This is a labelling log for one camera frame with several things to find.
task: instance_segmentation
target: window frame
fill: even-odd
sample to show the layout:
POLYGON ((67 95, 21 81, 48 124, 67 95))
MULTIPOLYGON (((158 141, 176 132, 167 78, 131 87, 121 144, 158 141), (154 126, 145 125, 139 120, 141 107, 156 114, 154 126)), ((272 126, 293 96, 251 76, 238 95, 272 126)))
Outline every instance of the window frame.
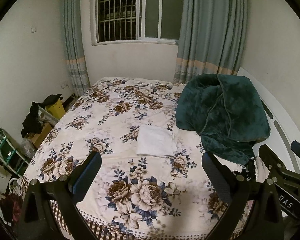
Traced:
POLYGON ((90 0, 90 30, 91 30, 91 44, 105 45, 117 43, 161 43, 177 45, 173 39, 161 39, 161 23, 162 23, 162 0, 159 0, 159 22, 158 22, 158 37, 147 38, 145 37, 145 21, 146 21, 146 0, 142 0, 142 8, 140 15, 140 0, 136 0, 136 39, 135 40, 119 40, 119 41, 98 41, 98 0, 90 0))

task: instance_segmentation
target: wall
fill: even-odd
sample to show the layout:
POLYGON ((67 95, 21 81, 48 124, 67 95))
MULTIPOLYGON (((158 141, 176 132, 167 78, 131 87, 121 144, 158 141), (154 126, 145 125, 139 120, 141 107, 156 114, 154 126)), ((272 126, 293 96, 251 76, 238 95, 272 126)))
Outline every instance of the wall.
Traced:
POLYGON ((281 103, 300 130, 300 20, 284 0, 249 0, 242 68, 281 103))
POLYGON ((68 98, 60 0, 17 0, 0 22, 0 126, 21 142, 31 102, 50 94, 68 98), (37 32, 31 33, 36 26, 37 32))
POLYGON ((178 46, 154 43, 91 45, 90 0, 81 0, 81 28, 90 83, 102 77, 172 81, 178 46))

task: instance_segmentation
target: plastic bag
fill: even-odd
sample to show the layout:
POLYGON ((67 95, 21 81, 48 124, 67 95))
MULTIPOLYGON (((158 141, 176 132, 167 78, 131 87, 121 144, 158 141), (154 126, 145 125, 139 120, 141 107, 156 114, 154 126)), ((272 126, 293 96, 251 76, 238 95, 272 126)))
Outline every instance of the plastic bag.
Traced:
POLYGON ((22 196, 23 191, 22 191, 21 179, 16 179, 16 178, 10 179, 8 186, 11 193, 18 196, 22 196))
POLYGON ((25 156, 29 157, 30 159, 32 159, 32 157, 34 156, 36 150, 32 144, 32 141, 30 141, 27 138, 23 138, 22 143, 21 143, 21 148, 22 148, 22 152, 25 156))

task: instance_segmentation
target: black mount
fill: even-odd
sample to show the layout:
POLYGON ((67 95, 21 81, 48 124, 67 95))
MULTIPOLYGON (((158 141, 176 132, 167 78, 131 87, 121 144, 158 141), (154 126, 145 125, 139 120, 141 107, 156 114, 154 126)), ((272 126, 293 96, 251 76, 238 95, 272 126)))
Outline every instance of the black mount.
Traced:
MULTIPOLYGON (((292 150, 300 156, 300 144, 293 142, 292 150)), ((282 211, 300 221, 300 174, 288 171, 267 146, 262 145, 259 156, 270 170, 263 183, 247 181, 244 174, 233 174, 209 152, 202 155, 202 167, 219 198, 228 204, 206 240, 228 240, 240 220, 248 200, 254 200, 244 229, 237 240, 282 240, 284 225, 282 211)), ((82 201, 101 167, 101 156, 91 153, 71 175, 57 181, 30 182, 18 224, 18 239, 66 239, 53 216, 49 200, 56 200, 74 239, 98 240, 89 228, 76 203, 82 201)), ((300 239, 300 225, 291 238, 300 239)))
POLYGON ((60 232, 51 210, 49 201, 56 200, 74 239, 98 240, 81 216, 76 203, 84 199, 100 167, 101 155, 92 152, 69 177, 63 175, 54 182, 46 183, 31 180, 18 223, 18 239, 67 239, 60 232))

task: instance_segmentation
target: yellow box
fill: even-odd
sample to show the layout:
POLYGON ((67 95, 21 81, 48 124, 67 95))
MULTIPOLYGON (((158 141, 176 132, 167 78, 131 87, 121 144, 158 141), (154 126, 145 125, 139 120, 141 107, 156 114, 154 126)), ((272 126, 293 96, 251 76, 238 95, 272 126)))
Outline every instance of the yellow box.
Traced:
POLYGON ((61 119, 66 113, 60 99, 54 105, 46 106, 46 110, 58 119, 61 119))

